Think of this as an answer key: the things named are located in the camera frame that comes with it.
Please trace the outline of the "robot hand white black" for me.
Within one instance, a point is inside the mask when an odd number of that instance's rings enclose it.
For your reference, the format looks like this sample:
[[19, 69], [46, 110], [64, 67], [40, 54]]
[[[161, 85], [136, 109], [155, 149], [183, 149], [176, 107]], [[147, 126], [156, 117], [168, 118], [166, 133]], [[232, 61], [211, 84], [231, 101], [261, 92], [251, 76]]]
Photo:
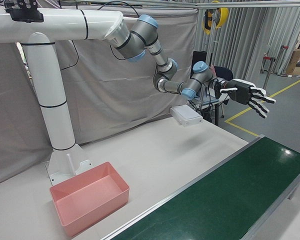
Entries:
[[231, 100], [237, 103], [249, 106], [263, 119], [267, 118], [270, 110], [263, 105], [262, 101], [270, 104], [276, 103], [275, 99], [267, 96], [265, 89], [238, 78], [222, 83], [219, 92], [227, 94]]

